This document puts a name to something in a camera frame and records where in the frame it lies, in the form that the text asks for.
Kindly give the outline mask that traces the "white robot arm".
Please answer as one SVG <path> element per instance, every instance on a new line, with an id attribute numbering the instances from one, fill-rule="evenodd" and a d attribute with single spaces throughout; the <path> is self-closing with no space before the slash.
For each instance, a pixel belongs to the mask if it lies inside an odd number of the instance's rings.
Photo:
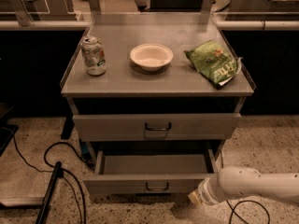
<path id="1" fill-rule="evenodd" d="M 263 174 L 252 168 L 228 166 L 204 179 L 188 198 L 194 204 L 215 205 L 249 196 L 299 205 L 299 174 Z"/>

